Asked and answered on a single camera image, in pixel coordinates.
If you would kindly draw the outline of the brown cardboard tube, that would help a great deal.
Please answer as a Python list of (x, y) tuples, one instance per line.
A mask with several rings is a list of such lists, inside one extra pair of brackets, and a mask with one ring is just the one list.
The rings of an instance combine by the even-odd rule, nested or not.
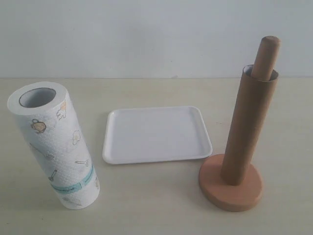
[(252, 69), (243, 68), (221, 169), (233, 186), (246, 177), (279, 76), (273, 70), (269, 81), (259, 80), (251, 76)]

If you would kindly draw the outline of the white printed paper towel roll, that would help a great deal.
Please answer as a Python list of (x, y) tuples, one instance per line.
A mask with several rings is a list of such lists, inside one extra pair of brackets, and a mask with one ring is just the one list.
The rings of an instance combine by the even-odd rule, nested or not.
[(7, 108), (61, 203), (71, 210), (91, 205), (100, 184), (68, 90), (29, 84), (9, 96)]

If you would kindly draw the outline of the wooden paper towel holder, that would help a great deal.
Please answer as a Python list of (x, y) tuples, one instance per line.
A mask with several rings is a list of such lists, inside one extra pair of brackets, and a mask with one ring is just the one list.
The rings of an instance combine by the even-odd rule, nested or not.
[[(275, 36), (261, 39), (251, 76), (269, 81), (276, 63), (281, 41)], [(199, 186), (207, 199), (225, 211), (247, 211), (258, 204), (263, 193), (263, 181), (260, 173), (250, 163), (246, 177), (241, 184), (228, 184), (221, 175), (223, 154), (208, 157), (199, 170)]]

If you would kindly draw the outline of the white rectangular plastic tray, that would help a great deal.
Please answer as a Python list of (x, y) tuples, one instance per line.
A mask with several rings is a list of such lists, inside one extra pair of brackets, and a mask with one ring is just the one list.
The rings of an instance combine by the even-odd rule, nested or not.
[(212, 152), (197, 107), (116, 109), (108, 115), (102, 151), (108, 164), (197, 160)]

